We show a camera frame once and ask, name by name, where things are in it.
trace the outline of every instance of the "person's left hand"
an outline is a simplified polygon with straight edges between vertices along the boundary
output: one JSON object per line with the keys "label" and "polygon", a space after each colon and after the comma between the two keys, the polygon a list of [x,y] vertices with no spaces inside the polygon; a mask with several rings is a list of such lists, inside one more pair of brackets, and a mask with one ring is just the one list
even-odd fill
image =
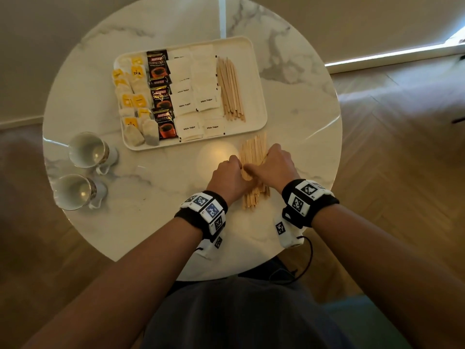
{"label": "person's left hand", "polygon": [[229,160],[218,165],[206,189],[223,197],[228,206],[232,205],[258,183],[257,179],[244,180],[240,172],[241,169],[242,164],[239,158],[235,155],[230,156]]}

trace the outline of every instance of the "cup handle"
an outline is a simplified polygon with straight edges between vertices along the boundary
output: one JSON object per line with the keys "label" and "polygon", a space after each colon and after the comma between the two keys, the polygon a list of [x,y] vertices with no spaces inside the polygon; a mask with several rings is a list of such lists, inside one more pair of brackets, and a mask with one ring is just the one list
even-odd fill
{"label": "cup handle", "polygon": [[89,208],[90,209],[98,209],[100,208],[100,205],[102,204],[102,199],[93,199],[89,202]]}
{"label": "cup handle", "polygon": [[98,175],[107,175],[108,171],[110,170],[109,165],[99,165],[95,168]]}

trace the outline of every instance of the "beige wall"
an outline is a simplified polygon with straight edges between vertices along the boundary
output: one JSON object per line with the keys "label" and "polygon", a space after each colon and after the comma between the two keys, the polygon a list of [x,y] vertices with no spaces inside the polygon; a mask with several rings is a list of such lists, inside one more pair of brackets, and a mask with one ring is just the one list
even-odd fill
{"label": "beige wall", "polygon": [[[135,0],[2,0],[0,124],[42,115],[73,46]],[[287,19],[333,62],[441,43],[465,25],[465,0],[254,0]]]}

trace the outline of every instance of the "gray shirt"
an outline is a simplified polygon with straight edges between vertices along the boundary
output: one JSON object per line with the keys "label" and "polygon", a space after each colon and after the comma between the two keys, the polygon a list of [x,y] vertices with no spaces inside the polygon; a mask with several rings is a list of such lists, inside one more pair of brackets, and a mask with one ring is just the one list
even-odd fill
{"label": "gray shirt", "polygon": [[141,349],[354,348],[299,284],[231,277],[168,296]]}

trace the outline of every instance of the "round marble table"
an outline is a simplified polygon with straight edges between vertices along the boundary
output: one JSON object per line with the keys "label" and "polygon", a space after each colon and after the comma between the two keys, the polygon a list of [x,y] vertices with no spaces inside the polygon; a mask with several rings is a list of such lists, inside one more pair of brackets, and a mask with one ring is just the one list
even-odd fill
{"label": "round marble table", "polygon": [[[109,16],[74,47],[55,78],[43,124],[52,187],[68,173],[95,174],[68,160],[67,142],[74,134],[95,132],[119,150],[119,164],[102,178],[108,186],[102,207],[66,212],[81,235],[110,259],[118,260],[170,220],[184,199],[205,189],[218,164],[256,134],[128,150],[111,82],[113,60],[124,52],[236,35],[253,42],[269,144],[278,142],[291,152],[302,177],[331,188],[341,152],[340,106],[323,62],[297,30],[248,0],[140,0]],[[211,262],[194,254],[178,279],[230,276],[277,255],[282,248],[272,219],[283,206],[276,191],[254,211],[234,204],[221,257]]]}

